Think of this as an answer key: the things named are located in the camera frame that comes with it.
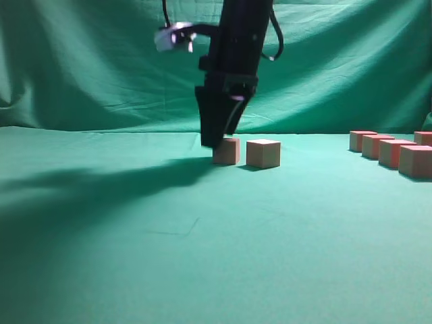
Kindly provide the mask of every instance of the green felt tabletop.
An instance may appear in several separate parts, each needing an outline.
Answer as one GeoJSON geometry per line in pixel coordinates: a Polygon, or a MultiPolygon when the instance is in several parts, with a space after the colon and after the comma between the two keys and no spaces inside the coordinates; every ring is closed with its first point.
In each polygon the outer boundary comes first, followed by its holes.
{"type": "Polygon", "coordinates": [[[219,167],[199,134],[1,128],[0,323],[432,323],[432,183],[348,134],[239,138],[219,167]]]}

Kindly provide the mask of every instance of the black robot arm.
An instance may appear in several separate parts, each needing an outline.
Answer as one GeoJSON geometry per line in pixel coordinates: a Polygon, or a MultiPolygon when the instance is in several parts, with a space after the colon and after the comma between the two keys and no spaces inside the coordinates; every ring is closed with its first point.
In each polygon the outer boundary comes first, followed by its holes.
{"type": "Polygon", "coordinates": [[[158,51],[186,48],[192,51],[197,34],[210,37],[209,52],[198,68],[204,85],[195,87],[200,113],[201,144],[217,148],[225,134],[232,135],[257,85],[260,58],[274,61],[284,49],[284,39],[273,11],[273,0],[224,0],[219,25],[169,21],[163,0],[165,27],[155,35],[158,51]],[[263,53],[269,21],[279,38],[275,57],[263,53]]]}

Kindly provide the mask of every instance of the cable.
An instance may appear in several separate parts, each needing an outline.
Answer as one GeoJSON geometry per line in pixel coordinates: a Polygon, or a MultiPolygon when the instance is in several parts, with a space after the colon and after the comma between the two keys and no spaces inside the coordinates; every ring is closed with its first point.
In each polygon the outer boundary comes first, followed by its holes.
{"type": "Polygon", "coordinates": [[[264,57],[265,59],[268,59],[270,61],[275,61],[276,59],[279,58],[279,56],[281,56],[282,52],[284,51],[284,34],[282,33],[281,27],[277,22],[275,12],[273,9],[271,10],[270,20],[271,20],[271,24],[273,25],[276,31],[277,39],[279,40],[279,50],[277,51],[276,55],[273,57],[269,57],[264,53],[261,53],[261,57],[264,57]]]}
{"type": "Polygon", "coordinates": [[[162,10],[163,10],[163,15],[165,17],[165,26],[171,27],[171,22],[169,21],[169,17],[168,17],[168,11],[167,11],[167,0],[162,0],[162,10]]]}

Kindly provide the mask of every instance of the green backdrop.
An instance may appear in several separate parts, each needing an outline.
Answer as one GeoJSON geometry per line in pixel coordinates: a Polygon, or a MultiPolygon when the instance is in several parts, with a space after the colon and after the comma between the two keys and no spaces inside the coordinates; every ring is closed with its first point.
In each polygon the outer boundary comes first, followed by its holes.
{"type": "MultiPolygon", "coordinates": [[[[217,23],[222,0],[168,0],[217,23]]],[[[195,52],[158,53],[161,0],[0,0],[0,126],[195,132],[195,52]]],[[[283,0],[286,49],[262,61],[239,132],[432,129],[430,0],[283,0]]],[[[277,50],[272,28],[265,51],[277,50]]]]}

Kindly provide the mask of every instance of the wooden block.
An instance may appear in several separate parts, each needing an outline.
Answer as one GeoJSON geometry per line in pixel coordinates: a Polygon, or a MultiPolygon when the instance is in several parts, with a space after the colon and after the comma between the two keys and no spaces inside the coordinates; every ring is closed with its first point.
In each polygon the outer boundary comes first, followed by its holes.
{"type": "Polygon", "coordinates": [[[379,157],[379,140],[394,140],[389,135],[364,135],[362,140],[362,156],[368,159],[378,160],[379,157]]]}
{"type": "Polygon", "coordinates": [[[248,140],[246,164],[267,169],[281,165],[281,142],[276,140],[248,140]]]}
{"type": "Polygon", "coordinates": [[[361,153],[364,135],[377,135],[377,133],[368,130],[352,130],[350,132],[350,151],[361,153]]]}
{"type": "Polygon", "coordinates": [[[418,145],[432,146],[432,132],[414,132],[414,141],[418,145]]]}
{"type": "Polygon", "coordinates": [[[240,160],[240,139],[224,138],[218,148],[213,150],[213,163],[234,165],[240,160]]]}
{"type": "Polygon", "coordinates": [[[417,145],[417,143],[410,140],[380,140],[378,163],[390,169],[397,169],[402,145],[417,145]]]}
{"type": "Polygon", "coordinates": [[[432,180],[432,146],[402,145],[399,173],[410,178],[432,180]]]}

